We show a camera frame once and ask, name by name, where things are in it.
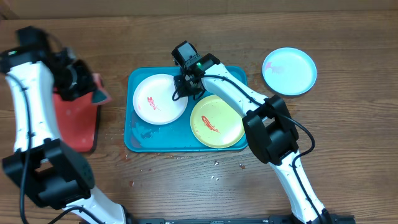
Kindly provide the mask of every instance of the red stain on plate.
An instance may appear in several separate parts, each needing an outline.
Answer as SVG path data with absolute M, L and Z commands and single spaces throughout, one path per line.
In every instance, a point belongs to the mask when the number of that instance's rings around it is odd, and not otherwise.
M 160 109 L 155 105 L 154 99 L 152 99 L 152 97 L 148 97 L 148 103 L 149 103 L 149 105 L 150 105 L 154 110 L 156 110 L 156 109 L 160 110 Z
M 284 72 L 284 68 L 282 66 L 272 66 L 272 62 L 268 62 L 266 65 L 266 70 L 270 68 L 272 70 L 272 74 L 281 74 Z
M 207 126 L 212 131 L 216 131 L 217 133 L 220 133 L 213 125 L 211 125 L 210 121 L 207 119 L 206 116 L 202 116 L 201 120 L 204 122 L 204 124 Z

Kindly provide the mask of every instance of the plate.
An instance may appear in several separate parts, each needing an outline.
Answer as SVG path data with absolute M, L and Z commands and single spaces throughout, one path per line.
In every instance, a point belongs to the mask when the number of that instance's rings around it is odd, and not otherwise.
M 181 116 L 188 104 L 187 97 L 173 101 L 174 91 L 172 75 L 152 75 L 138 84 L 132 97 L 134 110 L 150 124 L 171 123 Z
M 270 88 L 287 96 L 309 91 L 317 80 L 315 63 L 301 50 L 284 47 L 274 50 L 262 64 L 262 76 Z
M 240 115 L 216 95 L 207 96 L 195 105 L 191 129 L 201 143 L 216 149 L 233 146 L 244 134 Z

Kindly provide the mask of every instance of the tray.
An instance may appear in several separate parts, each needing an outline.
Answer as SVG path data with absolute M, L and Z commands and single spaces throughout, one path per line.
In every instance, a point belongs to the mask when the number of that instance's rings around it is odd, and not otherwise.
M 228 71 L 245 85 L 248 80 L 242 68 L 227 66 Z M 134 152 L 209 152 L 239 151 L 248 145 L 246 135 L 235 145 L 224 149 L 213 149 L 202 144 L 193 135 L 190 116 L 193 107 L 204 97 L 212 95 L 206 92 L 200 99 L 188 99 L 184 113 L 177 120 L 165 125 L 154 125 L 138 117 L 132 105 L 132 96 L 138 84 L 145 78 L 156 74 L 180 75 L 179 67 L 138 68 L 129 77 L 127 86 L 126 123 L 124 125 L 124 143 Z

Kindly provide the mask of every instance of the white plate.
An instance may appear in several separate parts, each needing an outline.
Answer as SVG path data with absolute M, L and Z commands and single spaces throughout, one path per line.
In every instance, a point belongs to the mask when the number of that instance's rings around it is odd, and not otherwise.
M 284 47 L 266 57 L 262 64 L 262 76 L 274 91 L 295 96 L 312 88 L 317 80 L 317 68 L 306 53 Z
M 175 91 L 173 76 L 152 75 L 136 88 L 132 104 L 138 116 L 150 124 L 168 124 L 181 116 L 188 97 L 173 101 Z

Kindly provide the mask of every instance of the beige wall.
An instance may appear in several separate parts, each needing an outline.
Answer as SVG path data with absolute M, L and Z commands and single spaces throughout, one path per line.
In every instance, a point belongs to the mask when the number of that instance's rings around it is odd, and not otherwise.
M 0 0 L 21 19 L 398 9 L 398 0 Z

